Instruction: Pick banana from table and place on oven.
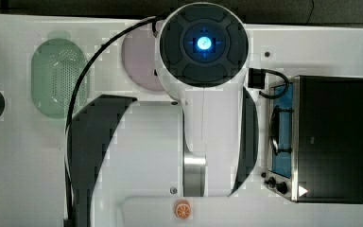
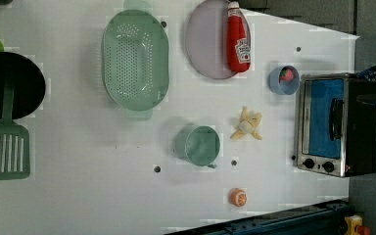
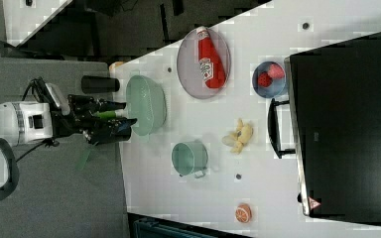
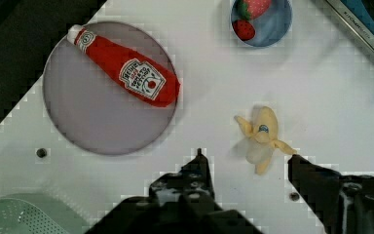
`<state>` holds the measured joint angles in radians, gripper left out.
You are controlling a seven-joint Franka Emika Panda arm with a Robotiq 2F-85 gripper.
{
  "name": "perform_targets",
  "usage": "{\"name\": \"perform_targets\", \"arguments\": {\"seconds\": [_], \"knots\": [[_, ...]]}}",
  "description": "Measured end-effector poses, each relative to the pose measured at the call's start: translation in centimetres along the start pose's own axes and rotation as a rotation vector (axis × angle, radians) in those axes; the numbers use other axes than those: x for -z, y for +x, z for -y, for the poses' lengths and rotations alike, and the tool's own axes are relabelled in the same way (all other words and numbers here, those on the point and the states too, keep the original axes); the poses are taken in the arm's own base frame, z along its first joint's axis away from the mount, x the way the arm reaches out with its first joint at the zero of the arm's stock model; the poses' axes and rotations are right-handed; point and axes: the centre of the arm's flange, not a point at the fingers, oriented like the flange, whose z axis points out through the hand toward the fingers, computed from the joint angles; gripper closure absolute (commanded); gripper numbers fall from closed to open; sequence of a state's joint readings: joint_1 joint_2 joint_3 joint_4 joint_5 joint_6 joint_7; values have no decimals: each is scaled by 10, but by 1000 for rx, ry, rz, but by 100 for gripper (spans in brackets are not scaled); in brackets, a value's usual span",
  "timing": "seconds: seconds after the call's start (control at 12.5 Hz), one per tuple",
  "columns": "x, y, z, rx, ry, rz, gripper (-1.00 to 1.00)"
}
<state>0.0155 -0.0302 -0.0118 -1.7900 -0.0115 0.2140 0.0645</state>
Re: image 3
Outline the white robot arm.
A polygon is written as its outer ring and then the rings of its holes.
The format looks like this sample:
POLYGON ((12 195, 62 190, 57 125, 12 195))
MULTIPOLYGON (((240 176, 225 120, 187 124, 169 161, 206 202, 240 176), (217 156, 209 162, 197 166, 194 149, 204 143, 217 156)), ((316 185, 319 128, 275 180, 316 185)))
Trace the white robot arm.
POLYGON ((127 141, 136 118, 119 112, 124 102, 70 95, 66 99, 44 97, 38 101, 15 101, 0 104, 0 201, 9 197, 19 183, 14 149, 29 145, 56 147, 59 138, 81 134, 90 145, 127 141))

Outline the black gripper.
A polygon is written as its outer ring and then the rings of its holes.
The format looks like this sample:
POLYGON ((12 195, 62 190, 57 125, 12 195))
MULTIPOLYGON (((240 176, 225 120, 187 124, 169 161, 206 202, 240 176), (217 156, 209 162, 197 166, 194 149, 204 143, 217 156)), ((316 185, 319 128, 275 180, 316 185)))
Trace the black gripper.
POLYGON ((53 138, 82 134, 88 144, 104 144, 128 141, 136 119, 113 119, 106 121, 96 116, 97 112, 116 111, 126 108, 125 102, 95 99, 92 96, 70 94, 67 97, 69 112, 63 115, 60 109, 53 110, 53 138))

